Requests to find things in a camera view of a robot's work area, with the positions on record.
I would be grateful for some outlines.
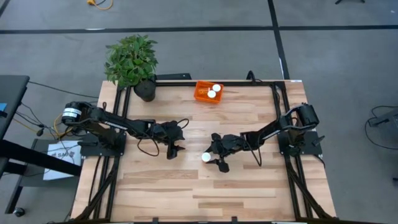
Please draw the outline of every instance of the white paper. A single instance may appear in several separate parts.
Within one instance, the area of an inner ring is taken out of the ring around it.
[[[78,141],[62,141],[57,144],[49,144],[49,151],[47,155],[56,157],[57,159],[62,159],[63,161],[70,162],[72,164],[81,166],[81,155],[80,148],[77,144]],[[44,169],[43,180],[55,180],[66,177],[73,177],[70,174],[64,174],[63,172],[58,172],[54,170]]]

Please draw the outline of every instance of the black desk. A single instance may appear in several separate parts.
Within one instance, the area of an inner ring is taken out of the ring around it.
[[[56,143],[54,140],[35,139],[32,148],[28,149],[13,142],[4,140],[4,135],[14,117],[27,89],[28,76],[0,75],[0,103],[6,103],[6,108],[0,116],[0,178],[3,172],[19,174],[19,180],[11,195],[6,208],[6,213],[12,213],[15,209],[22,188],[26,186],[38,187],[53,184],[54,181],[43,181],[43,175],[24,178],[23,175],[42,173],[44,168],[56,170],[74,176],[80,176],[81,167],[69,162],[48,156],[43,153],[48,150],[48,145]],[[9,161],[15,159],[25,164]]]

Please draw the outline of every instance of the green plant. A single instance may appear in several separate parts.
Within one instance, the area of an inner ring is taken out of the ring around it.
[[[154,40],[148,36],[133,35],[123,38],[118,44],[106,46],[108,61],[105,63],[105,74],[108,81],[118,81],[121,87],[135,86],[144,79],[154,75],[157,60],[152,50]]]

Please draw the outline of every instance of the potted plant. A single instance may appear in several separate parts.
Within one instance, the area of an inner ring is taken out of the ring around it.
[[[144,101],[155,98],[156,83],[154,72],[157,63],[155,50],[152,50],[154,40],[148,36],[133,35],[123,38],[118,44],[106,46],[108,61],[105,63],[105,74],[108,81],[118,87],[133,86],[134,92]]]

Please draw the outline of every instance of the wheel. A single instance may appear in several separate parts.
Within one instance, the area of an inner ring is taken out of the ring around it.
[[[25,215],[25,210],[23,208],[15,208],[13,214],[16,217],[21,217],[21,216]]]

